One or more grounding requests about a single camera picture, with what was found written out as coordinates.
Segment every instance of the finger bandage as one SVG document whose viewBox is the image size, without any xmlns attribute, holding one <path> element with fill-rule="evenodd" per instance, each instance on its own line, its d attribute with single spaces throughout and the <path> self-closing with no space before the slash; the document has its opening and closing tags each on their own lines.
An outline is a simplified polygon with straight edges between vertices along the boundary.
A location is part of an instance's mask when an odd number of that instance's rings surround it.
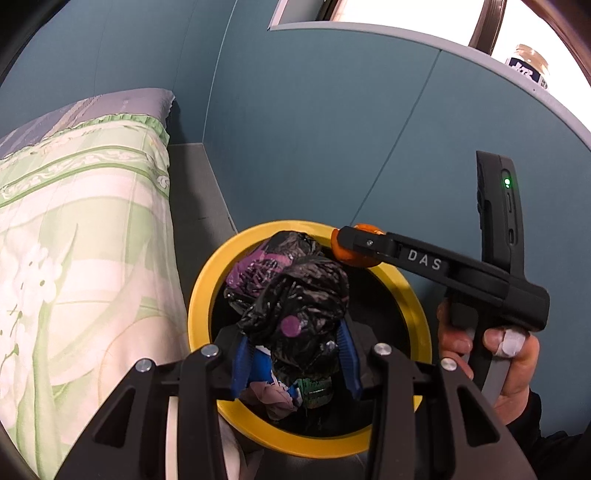
<svg viewBox="0 0 591 480">
<path fill-rule="evenodd" d="M 505 336 L 502 342 L 499 344 L 499 348 L 496 351 L 496 356 L 501 358 L 513 358 L 523 348 L 525 339 L 529 333 L 526 330 L 519 329 L 517 327 L 505 329 Z"/>
</svg>

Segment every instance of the garbage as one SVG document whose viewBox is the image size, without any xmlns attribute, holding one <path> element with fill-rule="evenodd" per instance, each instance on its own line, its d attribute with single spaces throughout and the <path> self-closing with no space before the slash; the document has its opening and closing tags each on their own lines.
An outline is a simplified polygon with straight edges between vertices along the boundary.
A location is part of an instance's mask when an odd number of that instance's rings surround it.
<svg viewBox="0 0 591 480">
<path fill-rule="evenodd" d="M 240 395 L 247 405 L 262 404 L 267 416 L 279 421 L 297 411 L 302 400 L 296 385 L 287 387 L 277 380 L 272 373 L 271 352 L 263 346 L 257 346 L 252 359 L 248 387 Z"/>
<path fill-rule="evenodd" d="M 262 271 L 260 276 L 269 278 Z M 349 282 L 337 262 L 320 254 L 295 258 L 257 293 L 238 326 L 253 345 L 270 350 L 280 382 L 290 387 L 298 379 L 325 380 L 339 371 L 336 330 L 347 309 Z"/>
<path fill-rule="evenodd" d="M 269 282 L 297 258 L 321 255 L 322 246 L 310 235 L 281 231 L 236 262 L 226 277 L 224 297 L 240 315 Z"/>
<path fill-rule="evenodd" d="M 297 385 L 298 392 L 305 408 L 319 408 L 330 403 L 333 397 L 332 379 L 310 380 L 299 378 Z"/>
</svg>

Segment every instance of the green ruffle trim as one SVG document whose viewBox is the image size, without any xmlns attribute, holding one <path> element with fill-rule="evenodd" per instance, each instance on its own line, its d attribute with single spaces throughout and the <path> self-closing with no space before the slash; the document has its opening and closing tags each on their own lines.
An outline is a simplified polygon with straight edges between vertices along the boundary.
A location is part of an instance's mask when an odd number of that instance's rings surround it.
<svg viewBox="0 0 591 480">
<path fill-rule="evenodd" d="M 108 122 L 116 122 L 118 120 L 129 120 L 131 122 L 138 122 L 140 124 L 144 124 L 150 127 L 152 130 L 156 132 L 162 143 L 165 147 L 168 147 L 168 141 L 170 140 L 170 135 L 165 130 L 163 125 L 160 121 L 153 116 L 149 115 L 136 115 L 135 113 L 112 113 L 110 115 L 100 116 L 98 118 L 93 118 L 92 120 L 88 120 L 87 122 L 82 122 L 81 124 L 76 125 L 75 127 L 65 128 L 64 130 L 60 130 L 59 132 L 54 133 L 50 137 L 43 138 L 43 140 L 47 140 L 49 138 L 59 137 L 66 132 L 72 130 L 78 130 L 79 128 L 89 127 L 91 125 L 100 125 L 105 124 Z"/>
</svg>

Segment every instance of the black plastic bag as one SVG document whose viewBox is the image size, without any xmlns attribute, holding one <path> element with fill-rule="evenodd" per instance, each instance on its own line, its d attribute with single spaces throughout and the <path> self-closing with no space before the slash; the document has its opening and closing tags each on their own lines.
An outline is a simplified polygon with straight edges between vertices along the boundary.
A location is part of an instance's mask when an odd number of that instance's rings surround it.
<svg viewBox="0 0 591 480">
<path fill-rule="evenodd" d="M 241 315 L 269 282 L 297 258 L 322 255 L 322 246 L 310 235 L 281 231 L 234 264 L 226 277 L 224 297 Z"/>
<path fill-rule="evenodd" d="M 349 282 L 337 262 L 302 257 L 269 282 L 238 326 L 271 351 L 273 373 L 285 385 L 322 380 L 339 370 L 336 330 L 348 301 Z"/>
</svg>

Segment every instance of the black handle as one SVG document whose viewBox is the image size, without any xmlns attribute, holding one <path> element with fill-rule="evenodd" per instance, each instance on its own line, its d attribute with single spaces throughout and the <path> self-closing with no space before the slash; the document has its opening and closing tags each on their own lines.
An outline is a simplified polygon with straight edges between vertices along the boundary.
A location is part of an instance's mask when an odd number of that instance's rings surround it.
<svg viewBox="0 0 591 480">
<path fill-rule="evenodd" d="M 509 430 L 453 360 L 421 364 L 384 343 L 358 354 L 367 355 L 370 369 L 381 379 L 379 387 L 371 389 L 375 404 L 366 480 L 423 475 L 449 480 L 535 479 Z M 422 396 L 416 416 L 413 393 Z M 417 460 L 422 472 L 417 471 Z"/>
<path fill-rule="evenodd" d="M 498 267 L 397 233 L 377 235 L 345 226 L 339 230 L 337 242 L 444 285 L 479 308 L 495 309 L 508 324 L 531 331 L 546 326 L 548 292 Z"/>
<path fill-rule="evenodd" d="M 160 379 L 174 367 L 139 360 L 82 431 L 55 480 L 164 480 L 168 392 Z"/>
<path fill-rule="evenodd" d="M 0 423 L 0 472 L 14 480 L 39 480 Z"/>
<path fill-rule="evenodd" d="M 221 364 L 222 352 L 206 345 L 183 362 L 178 385 L 177 469 L 178 480 L 228 480 L 222 438 L 217 417 L 217 398 L 228 395 L 217 391 L 211 378 Z"/>
<path fill-rule="evenodd" d="M 481 151 L 476 152 L 476 165 L 482 261 L 513 277 L 525 278 L 521 198 L 515 166 L 510 158 Z M 466 320 L 457 317 L 455 313 L 458 311 L 458 308 L 452 308 L 451 321 L 453 325 L 462 326 Z M 476 308 L 471 323 L 469 331 L 473 332 L 473 349 L 467 359 L 468 365 L 474 372 L 474 383 L 494 404 L 505 383 L 511 360 L 495 357 L 486 349 L 483 340 L 488 329 L 502 326 L 503 321 L 492 309 Z"/>
</svg>

